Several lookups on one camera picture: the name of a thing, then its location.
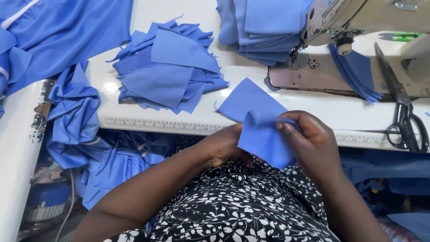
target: white stripe trim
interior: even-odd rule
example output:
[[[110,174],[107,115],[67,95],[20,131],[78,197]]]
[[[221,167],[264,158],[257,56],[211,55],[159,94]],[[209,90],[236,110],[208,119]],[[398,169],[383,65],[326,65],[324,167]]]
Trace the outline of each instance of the white stripe trim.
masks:
[[[143,148],[145,148],[145,146],[146,146],[146,143],[143,143],[141,146],[139,146],[137,149],[138,150],[141,150],[141,149],[143,149]]]
[[[9,26],[15,20],[17,20],[19,17],[21,17],[21,15],[23,15],[25,13],[25,11],[27,11],[31,6],[33,6],[37,2],[39,2],[39,0],[33,0],[33,1],[29,2],[27,5],[25,5],[25,7],[23,7],[21,10],[19,10],[16,14],[12,15],[8,19],[6,19],[3,23],[1,23],[0,28],[2,28],[2,29],[9,28]]]
[[[97,137],[97,139],[96,139],[96,140],[94,140],[94,141],[92,141],[92,142],[89,142],[89,143],[86,143],[86,144],[84,144],[84,145],[88,145],[88,146],[90,146],[90,145],[93,145],[93,144],[97,144],[100,140],[101,140],[101,138],[100,138],[100,137]]]
[[[9,73],[7,73],[3,67],[0,67],[0,73],[3,74],[4,77],[6,77],[6,79],[9,81]]]

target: person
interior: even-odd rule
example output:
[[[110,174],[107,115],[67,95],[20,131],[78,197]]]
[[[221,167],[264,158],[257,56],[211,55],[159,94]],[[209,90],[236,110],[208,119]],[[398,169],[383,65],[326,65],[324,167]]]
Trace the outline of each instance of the person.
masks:
[[[297,164],[277,169],[239,149],[241,124],[184,136],[176,154],[104,196],[74,242],[390,241],[343,173],[333,131],[304,111],[281,116],[302,130],[275,123]]]

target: hand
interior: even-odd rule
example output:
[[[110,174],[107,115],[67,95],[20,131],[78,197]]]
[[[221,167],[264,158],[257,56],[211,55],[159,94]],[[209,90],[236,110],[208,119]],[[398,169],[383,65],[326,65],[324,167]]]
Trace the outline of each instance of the hand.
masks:
[[[195,148],[203,151],[206,156],[204,168],[216,168],[231,158],[240,158],[252,167],[249,154],[237,147],[242,124],[236,124],[211,134],[198,142]]]
[[[298,122],[303,135],[288,123],[279,122],[275,126],[295,151],[302,171],[318,189],[345,178],[335,134],[331,128],[305,111],[285,112],[280,117]]]

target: measuring tape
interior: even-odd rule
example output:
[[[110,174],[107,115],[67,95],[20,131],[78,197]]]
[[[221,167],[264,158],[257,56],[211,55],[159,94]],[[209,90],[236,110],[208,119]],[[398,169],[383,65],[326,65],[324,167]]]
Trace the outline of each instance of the measuring tape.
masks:
[[[210,135],[221,130],[227,125],[178,122],[157,119],[123,118],[102,116],[104,120],[102,128],[137,130],[163,133],[181,133],[191,135]],[[339,146],[370,148],[370,149],[392,149],[394,148],[387,140],[384,133],[370,133],[353,130],[334,130],[336,141]],[[391,139],[393,142],[400,142],[400,135]]]

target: sewing machine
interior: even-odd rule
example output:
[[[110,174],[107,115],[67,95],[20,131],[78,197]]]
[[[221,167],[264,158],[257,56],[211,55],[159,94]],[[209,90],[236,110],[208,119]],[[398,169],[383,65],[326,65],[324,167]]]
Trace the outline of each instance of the sewing machine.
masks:
[[[429,13],[428,0],[314,0],[294,54],[335,42],[347,55],[354,37],[378,31],[430,33]]]

